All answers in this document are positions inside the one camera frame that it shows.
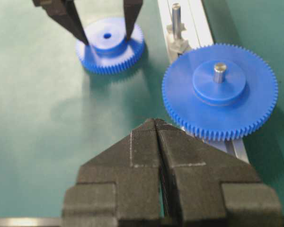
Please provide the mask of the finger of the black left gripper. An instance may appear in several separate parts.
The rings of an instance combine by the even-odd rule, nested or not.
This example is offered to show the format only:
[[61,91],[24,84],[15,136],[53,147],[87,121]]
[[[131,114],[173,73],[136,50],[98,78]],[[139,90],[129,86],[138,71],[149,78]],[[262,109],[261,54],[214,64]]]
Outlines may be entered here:
[[139,16],[143,0],[123,0],[124,19],[126,28],[126,40],[131,39],[135,22]]
[[42,7],[47,15],[74,37],[88,45],[80,17],[73,0],[33,0],[35,7]]

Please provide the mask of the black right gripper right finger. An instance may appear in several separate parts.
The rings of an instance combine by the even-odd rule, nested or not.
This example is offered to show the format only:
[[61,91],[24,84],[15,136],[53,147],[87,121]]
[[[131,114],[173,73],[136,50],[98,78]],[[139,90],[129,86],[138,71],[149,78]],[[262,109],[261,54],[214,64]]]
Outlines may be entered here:
[[280,227],[274,189],[248,163],[155,120],[165,212],[179,227]]

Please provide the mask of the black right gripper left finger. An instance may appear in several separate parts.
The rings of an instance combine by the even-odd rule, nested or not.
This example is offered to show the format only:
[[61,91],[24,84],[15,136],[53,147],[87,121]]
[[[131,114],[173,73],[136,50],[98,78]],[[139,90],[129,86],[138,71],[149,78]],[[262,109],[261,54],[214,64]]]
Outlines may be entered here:
[[147,119],[83,164],[64,196],[64,227],[161,227],[162,119]]

